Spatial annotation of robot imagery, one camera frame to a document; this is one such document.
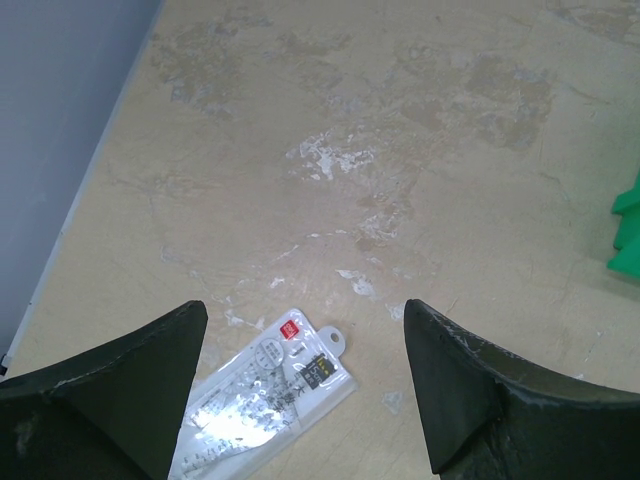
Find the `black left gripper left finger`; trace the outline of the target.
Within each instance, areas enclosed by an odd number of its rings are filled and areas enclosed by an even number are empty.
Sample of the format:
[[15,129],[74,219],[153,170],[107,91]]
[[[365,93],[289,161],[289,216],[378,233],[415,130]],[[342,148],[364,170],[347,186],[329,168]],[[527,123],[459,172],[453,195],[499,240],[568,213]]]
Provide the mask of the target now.
[[1,384],[4,479],[165,479],[208,315],[189,301]]

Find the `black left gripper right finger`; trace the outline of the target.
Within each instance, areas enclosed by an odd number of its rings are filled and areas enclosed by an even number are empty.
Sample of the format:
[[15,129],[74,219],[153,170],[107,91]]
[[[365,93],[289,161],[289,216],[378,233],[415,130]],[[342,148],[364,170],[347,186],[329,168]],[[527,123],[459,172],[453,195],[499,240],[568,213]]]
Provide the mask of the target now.
[[403,326],[433,474],[638,478],[638,394],[541,367],[418,299]]

